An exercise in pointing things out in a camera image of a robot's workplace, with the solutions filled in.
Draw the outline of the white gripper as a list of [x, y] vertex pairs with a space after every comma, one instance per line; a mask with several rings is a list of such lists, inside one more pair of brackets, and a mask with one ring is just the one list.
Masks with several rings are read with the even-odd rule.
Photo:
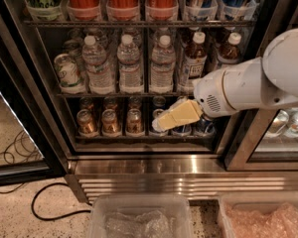
[[187, 96], [179, 96], [175, 103], [152, 122], [152, 126], [156, 131], [163, 132], [195, 123], [200, 120], [203, 112], [210, 118], [235, 114], [237, 110], [227, 100], [227, 87], [224, 85], [224, 81], [234, 74], [234, 69], [225, 67], [195, 79], [193, 93], [198, 102]]

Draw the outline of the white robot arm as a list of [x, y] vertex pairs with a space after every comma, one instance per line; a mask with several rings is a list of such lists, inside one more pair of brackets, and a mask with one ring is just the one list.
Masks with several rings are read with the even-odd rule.
[[152, 127], [164, 132], [205, 115], [230, 116], [253, 108], [298, 105], [298, 28], [277, 36], [264, 55], [226, 66], [194, 81], [194, 98], [180, 99], [160, 113]]

